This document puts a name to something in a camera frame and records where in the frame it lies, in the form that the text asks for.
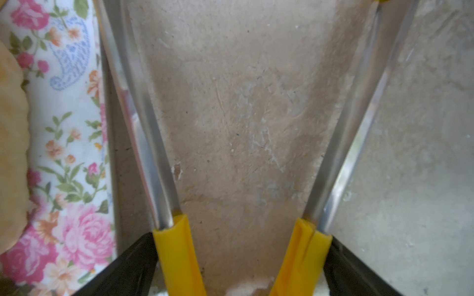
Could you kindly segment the yellow handled metal tongs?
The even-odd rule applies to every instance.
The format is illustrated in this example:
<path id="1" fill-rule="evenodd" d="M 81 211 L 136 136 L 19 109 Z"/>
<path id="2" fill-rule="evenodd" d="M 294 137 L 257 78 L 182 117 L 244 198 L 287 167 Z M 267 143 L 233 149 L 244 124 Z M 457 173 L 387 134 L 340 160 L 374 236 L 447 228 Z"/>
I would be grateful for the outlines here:
<path id="1" fill-rule="evenodd" d="M 357 73 L 302 217 L 270 293 L 310 296 L 333 240 L 330 227 L 363 149 L 417 1 L 379 1 Z M 155 248 L 171 296 L 203 296 L 188 217 L 182 212 L 123 1 L 95 1 L 101 39 L 154 221 Z"/>

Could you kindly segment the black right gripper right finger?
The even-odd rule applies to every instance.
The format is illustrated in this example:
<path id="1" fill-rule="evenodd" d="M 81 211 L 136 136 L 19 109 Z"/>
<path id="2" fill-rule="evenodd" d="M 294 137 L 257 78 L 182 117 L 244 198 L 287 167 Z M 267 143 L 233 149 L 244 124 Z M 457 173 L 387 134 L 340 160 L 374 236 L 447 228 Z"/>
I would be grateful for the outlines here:
<path id="1" fill-rule="evenodd" d="M 331 296 L 402 296 L 337 238 L 332 240 L 323 271 Z"/>

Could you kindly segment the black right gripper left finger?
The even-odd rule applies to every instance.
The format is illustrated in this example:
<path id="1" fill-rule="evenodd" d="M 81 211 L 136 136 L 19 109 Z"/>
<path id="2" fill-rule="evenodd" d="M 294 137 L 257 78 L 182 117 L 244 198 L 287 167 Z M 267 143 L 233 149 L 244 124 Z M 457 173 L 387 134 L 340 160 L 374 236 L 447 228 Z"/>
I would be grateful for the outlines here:
<path id="1" fill-rule="evenodd" d="M 152 233 L 146 233 L 75 296 L 146 296 L 158 263 Z"/>

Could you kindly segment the round golden bread roll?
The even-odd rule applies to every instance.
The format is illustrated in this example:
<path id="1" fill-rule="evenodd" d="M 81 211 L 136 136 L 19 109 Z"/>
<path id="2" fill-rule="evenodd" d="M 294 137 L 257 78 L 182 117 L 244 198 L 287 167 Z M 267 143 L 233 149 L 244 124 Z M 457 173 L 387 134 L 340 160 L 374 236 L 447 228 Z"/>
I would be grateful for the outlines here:
<path id="1" fill-rule="evenodd" d="M 1 44 L 1 253 L 11 249 L 27 225 L 29 105 L 23 72 Z"/>

